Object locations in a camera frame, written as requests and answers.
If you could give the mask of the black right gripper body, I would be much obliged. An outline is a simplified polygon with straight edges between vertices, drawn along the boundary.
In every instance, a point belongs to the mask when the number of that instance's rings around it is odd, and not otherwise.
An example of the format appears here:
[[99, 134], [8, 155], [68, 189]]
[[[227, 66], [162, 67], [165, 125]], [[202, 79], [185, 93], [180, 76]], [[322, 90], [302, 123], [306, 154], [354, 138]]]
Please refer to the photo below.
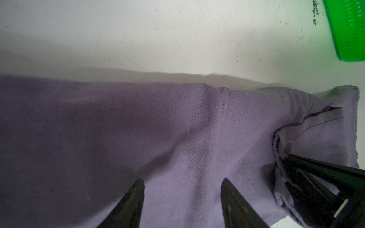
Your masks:
[[331, 187], [330, 228], [360, 228], [365, 222], [365, 187], [344, 191]]

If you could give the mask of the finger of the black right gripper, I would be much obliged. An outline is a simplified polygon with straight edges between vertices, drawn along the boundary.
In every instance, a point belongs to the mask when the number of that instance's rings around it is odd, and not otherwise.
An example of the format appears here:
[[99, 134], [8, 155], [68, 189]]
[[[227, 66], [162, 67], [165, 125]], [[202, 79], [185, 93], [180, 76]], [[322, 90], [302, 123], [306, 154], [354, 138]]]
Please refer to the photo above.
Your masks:
[[365, 171], [347, 166], [332, 164], [304, 158], [297, 155], [288, 155], [283, 164], [308, 172], [334, 185], [340, 193], [350, 199], [365, 197]]

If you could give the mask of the purple trousers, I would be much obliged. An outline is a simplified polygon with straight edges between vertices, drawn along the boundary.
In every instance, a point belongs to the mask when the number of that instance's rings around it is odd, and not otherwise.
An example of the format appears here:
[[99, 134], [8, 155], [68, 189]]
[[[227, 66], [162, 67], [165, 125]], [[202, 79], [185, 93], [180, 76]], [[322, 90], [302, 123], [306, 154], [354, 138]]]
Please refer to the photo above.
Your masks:
[[1, 76], [1, 227], [95, 228], [137, 179], [142, 228], [222, 228], [227, 178], [268, 225], [312, 222], [280, 159], [358, 167], [356, 86], [76, 82]]

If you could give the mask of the green plastic basket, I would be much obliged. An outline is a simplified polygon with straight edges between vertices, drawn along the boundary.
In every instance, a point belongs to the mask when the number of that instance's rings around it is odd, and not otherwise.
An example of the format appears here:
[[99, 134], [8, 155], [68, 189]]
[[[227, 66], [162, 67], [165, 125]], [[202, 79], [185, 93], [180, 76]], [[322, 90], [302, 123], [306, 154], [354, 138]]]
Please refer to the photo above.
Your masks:
[[324, 1], [337, 57], [345, 62], [365, 60], [365, 1]]

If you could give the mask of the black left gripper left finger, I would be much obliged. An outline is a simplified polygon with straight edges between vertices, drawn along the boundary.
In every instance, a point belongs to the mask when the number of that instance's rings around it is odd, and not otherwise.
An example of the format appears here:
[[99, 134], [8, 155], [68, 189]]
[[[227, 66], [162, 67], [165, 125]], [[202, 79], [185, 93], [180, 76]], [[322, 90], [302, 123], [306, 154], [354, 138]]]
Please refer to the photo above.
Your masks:
[[145, 185], [137, 179], [98, 228], [139, 228]]

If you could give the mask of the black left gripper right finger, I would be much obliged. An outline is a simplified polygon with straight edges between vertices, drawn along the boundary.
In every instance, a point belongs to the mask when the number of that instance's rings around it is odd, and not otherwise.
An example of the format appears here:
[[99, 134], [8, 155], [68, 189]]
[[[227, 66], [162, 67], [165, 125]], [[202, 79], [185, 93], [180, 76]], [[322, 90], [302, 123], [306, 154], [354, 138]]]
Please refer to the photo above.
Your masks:
[[269, 228], [227, 178], [220, 196], [225, 228]]

